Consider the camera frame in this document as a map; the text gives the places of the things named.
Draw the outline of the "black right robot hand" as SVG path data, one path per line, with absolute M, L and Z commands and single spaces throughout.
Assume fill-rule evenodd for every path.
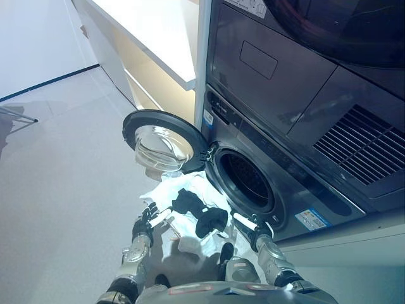
M 254 252 L 258 252 L 256 243 L 261 236 L 273 239 L 273 229 L 268 222 L 259 218 L 258 215 L 252 214 L 250 217 L 245 217 L 237 212 L 232 212 L 231 215 L 234 225 L 247 239 Z

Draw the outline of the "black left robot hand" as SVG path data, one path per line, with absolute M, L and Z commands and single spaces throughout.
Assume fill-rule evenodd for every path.
M 132 228 L 132 241 L 139 236 L 147 236 L 152 242 L 154 228 L 167 218 L 172 211 L 172 206 L 160 211 L 155 202 L 147 205 Z

